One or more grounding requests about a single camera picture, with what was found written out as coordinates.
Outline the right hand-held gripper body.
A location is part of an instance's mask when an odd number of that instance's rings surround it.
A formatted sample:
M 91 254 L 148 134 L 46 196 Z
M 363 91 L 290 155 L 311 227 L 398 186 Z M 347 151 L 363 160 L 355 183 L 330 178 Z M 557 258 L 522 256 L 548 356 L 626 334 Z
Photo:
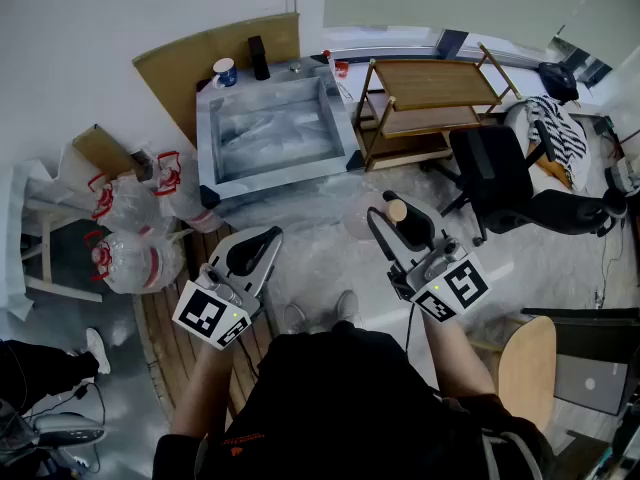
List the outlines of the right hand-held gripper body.
M 391 262 L 387 277 L 399 298 L 415 305 L 438 322 L 462 316 L 490 292 L 490 281 L 477 255 L 450 235 L 441 214 L 430 205 L 399 194 L 432 220 L 433 248 L 408 248 L 408 271 Z

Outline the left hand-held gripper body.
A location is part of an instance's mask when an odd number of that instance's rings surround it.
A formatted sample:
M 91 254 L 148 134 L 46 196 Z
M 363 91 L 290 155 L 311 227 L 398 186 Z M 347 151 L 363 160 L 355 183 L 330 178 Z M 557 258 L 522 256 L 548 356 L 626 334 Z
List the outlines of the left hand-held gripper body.
M 172 316 L 173 322 L 218 350 L 235 341 L 261 311 L 261 292 L 283 243 L 281 229 L 274 246 L 275 258 L 267 270 L 231 274 L 227 252 L 233 244 L 232 235 L 219 242 L 209 260 L 201 265 L 197 279 L 186 282 Z

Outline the person's right forearm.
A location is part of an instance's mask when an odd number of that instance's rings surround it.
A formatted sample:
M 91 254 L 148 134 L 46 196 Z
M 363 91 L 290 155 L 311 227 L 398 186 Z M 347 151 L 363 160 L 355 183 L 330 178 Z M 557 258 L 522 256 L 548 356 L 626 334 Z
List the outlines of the person's right forearm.
M 496 393 L 493 379 L 456 320 L 423 316 L 439 391 L 449 398 Z

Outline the person's left shoe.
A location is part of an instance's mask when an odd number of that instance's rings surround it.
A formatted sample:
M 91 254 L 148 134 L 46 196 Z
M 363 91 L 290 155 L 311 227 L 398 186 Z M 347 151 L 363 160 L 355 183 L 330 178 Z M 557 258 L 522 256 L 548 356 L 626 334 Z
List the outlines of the person's left shoe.
M 284 308 L 282 320 L 285 331 L 288 334 L 303 334 L 309 332 L 309 319 L 305 312 L 294 303 L 290 303 Z

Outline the person's shoe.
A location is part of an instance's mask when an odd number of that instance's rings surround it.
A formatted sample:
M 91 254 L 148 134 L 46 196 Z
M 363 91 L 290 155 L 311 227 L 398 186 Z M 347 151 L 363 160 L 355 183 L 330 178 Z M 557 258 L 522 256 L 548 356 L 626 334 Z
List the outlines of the person's shoe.
M 106 354 L 104 341 L 95 328 L 86 329 L 87 350 L 98 362 L 98 372 L 102 375 L 111 373 L 111 364 Z
M 309 332 L 309 319 L 305 312 L 294 303 L 290 303 L 284 308 L 282 320 L 285 331 L 288 334 L 303 334 Z
M 355 324 L 359 318 L 359 300 L 352 290 L 344 291 L 335 305 L 335 312 L 339 321 Z

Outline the person's right shoe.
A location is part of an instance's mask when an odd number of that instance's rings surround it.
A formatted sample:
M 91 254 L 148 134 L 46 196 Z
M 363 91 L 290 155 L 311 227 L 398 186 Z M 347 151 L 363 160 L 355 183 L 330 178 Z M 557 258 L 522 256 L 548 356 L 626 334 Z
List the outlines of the person's right shoe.
M 359 300 L 352 290 L 344 291 L 335 305 L 335 312 L 339 321 L 355 324 L 359 318 Z

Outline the black office chair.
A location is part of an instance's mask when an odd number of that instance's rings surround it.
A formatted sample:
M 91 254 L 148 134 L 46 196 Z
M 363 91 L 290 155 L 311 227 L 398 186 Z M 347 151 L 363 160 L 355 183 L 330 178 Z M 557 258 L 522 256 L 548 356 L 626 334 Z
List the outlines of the black office chair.
M 453 181 L 461 194 L 441 211 L 443 216 L 470 204 L 480 235 L 504 234 L 527 224 L 564 234 L 595 234 L 603 237 L 627 213 L 625 196 L 615 188 L 601 198 L 547 189 L 535 193 L 529 169 L 543 156 L 552 160 L 555 151 L 544 124 L 535 128 L 541 142 L 525 155 L 515 132 L 504 125 L 458 129 L 449 134 L 450 146 L 460 172 L 436 163 L 434 168 Z

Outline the round light wooden stool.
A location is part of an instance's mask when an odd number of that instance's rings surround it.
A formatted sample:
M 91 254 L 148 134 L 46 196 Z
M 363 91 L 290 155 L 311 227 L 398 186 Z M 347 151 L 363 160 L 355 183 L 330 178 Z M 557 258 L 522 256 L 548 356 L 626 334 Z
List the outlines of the round light wooden stool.
M 515 417 L 544 432 L 554 409 L 556 329 L 546 316 L 518 327 L 500 354 L 498 396 Z

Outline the black desk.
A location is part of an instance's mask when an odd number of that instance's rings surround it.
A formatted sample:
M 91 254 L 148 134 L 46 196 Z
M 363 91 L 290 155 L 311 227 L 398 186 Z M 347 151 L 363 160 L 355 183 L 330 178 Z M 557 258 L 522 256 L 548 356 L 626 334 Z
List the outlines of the black desk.
M 640 308 L 524 308 L 521 315 L 545 316 L 556 329 L 560 355 L 629 363 L 640 350 Z

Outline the grey laptop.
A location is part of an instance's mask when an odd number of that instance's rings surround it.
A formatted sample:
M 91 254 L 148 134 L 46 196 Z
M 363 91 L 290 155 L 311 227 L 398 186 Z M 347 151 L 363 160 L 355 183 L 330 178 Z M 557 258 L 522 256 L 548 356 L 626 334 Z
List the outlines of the grey laptop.
M 628 366 L 623 363 L 558 354 L 554 396 L 584 408 L 617 415 L 627 370 Z

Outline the brown cardboard box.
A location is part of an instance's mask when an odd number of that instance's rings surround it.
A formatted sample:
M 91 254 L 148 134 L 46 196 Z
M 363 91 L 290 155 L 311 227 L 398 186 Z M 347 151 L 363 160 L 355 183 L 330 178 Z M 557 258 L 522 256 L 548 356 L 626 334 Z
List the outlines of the brown cardboard box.
M 75 137 L 71 144 L 109 180 L 131 172 L 139 181 L 152 177 L 151 161 L 143 151 L 129 153 L 98 124 Z

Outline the blue ceramic mug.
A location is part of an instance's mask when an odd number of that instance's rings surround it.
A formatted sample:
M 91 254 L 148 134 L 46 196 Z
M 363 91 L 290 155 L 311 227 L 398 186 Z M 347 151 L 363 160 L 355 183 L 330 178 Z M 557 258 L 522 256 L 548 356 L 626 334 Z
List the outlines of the blue ceramic mug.
M 233 59 L 225 57 L 216 61 L 212 67 L 214 88 L 231 87 L 237 82 L 237 68 Z

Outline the brown cardboard sheet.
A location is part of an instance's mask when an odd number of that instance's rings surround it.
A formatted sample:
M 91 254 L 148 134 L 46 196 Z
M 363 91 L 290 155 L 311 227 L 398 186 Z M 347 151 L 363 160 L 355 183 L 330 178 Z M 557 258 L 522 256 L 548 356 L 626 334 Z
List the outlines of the brown cardboard sheet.
M 133 60 L 150 90 L 192 145 L 196 137 L 196 93 L 214 76 L 213 65 L 230 58 L 252 67 L 248 39 L 259 36 L 269 64 L 300 56 L 299 15 L 283 13 L 205 30 L 146 52 Z

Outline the black bag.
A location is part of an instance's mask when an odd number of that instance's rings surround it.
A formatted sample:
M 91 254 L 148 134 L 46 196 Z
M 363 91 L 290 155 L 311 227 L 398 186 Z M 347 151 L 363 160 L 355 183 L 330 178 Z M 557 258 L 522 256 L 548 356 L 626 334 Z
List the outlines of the black bag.
M 545 91 L 560 104 L 579 99 L 575 76 L 564 63 L 542 62 L 537 72 Z

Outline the white wooden frame stool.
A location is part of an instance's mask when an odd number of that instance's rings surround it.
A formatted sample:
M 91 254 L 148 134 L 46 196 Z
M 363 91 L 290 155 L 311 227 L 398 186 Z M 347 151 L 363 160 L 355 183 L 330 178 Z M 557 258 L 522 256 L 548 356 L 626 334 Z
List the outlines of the white wooden frame stool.
M 74 208 L 66 204 L 49 203 L 36 198 L 27 198 L 24 202 L 24 208 L 39 215 L 41 242 L 23 253 L 22 260 L 40 256 L 42 264 L 42 276 L 40 278 L 24 275 L 25 286 L 71 299 L 102 303 L 103 297 L 99 293 L 56 284 L 52 279 L 52 232 L 78 220 L 90 221 L 92 219 L 91 214 L 84 209 Z

